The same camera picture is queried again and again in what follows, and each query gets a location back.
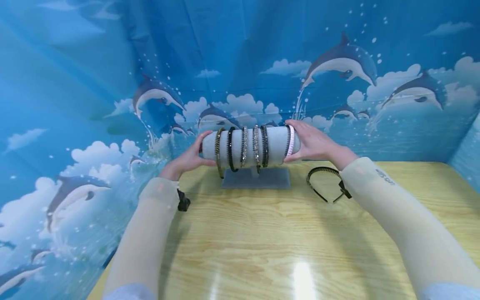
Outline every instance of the right hand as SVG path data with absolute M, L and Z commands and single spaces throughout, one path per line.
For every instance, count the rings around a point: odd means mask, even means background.
M 285 124 L 293 126 L 301 142 L 300 150 L 287 156 L 286 163 L 299 159 L 331 160 L 331 154 L 341 148 L 328 135 L 305 122 L 287 120 Z

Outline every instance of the headband display stand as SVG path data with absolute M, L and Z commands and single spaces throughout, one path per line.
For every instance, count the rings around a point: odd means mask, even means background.
M 237 129 L 232 132 L 231 136 L 231 155 L 234 169 L 238 171 L 233 172 L 230 169 L 228 157 L 228 130 L 225 128 L 220 135 L 220 166 L 224 170 L 222 180 L 222 188 L 225 189 L 289 189 L 290 176 L 288 168 L 282 166 L 285 158 L 285 153 L 290 144 L 288 139 L 288 127 L 268 127 L 268 166 L 267 168 L 260 167 L 260 173 L 257 173 L 256 160 L 253 150 L 253 129 L 249 128 L 247 138 L 247 151 L 244 166 L 241 167 L 240 157 L 242 154 L 242 129 Z M 264 147 L 262 131 L 260 128 L 258 132 L 258 154 L 260 165 L 264 158 Z M 202 150 L 203 157 L 216 161 L 215 141 L 217 132 L 213 132 L 206 136 L 203 140 Z M 300 149 L 300 140 L 296 134 L 292 134 L 292 147 L 290 147 L 292 154 Z

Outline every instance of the wall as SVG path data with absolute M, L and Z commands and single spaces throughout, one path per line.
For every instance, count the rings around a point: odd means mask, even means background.
M 448 162 L 480 193 L 480 114 Z
M 0 3 L 0 299 L 85 299 L 169 157 L 159 141 L 163 153 L 144 153 L 131 113 L 140 75 L 123 10 Z
M 480 108 L 475 1 L 142 3 L 142 65 L 184 131 L 294 116 L 375 160 L 446 162 Z

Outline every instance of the beige arm sleeve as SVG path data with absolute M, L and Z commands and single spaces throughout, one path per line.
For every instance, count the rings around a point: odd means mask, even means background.
M 177 185 L 153 178 L 145 186 L 112 260 L 103 297 L 131 283 L 144 284 L 157 297 L 165 243 L 179 203 Z
M 352 197 L 394 240 L 417 297 L 434 283 L 480 288 L 480 270 L 440 221 L 366 157 L 340 175 Z

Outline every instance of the wooden table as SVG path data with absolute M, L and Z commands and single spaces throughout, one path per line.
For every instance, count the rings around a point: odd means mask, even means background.
M 480 265 L 480 195 L 441 163 L 379 162 Z M 172 223 L 160 299 L 414 299 L 397 247 L 353 199 L 323 202 L 305 176 L 327 162 L 290 166 L 290 190 L 224 190 L 215 168 L 185 174 L 192 200 Z M 338 179 L 316 173 L 325 196 Z M 108 269 L 88 300 L 101 299 Z

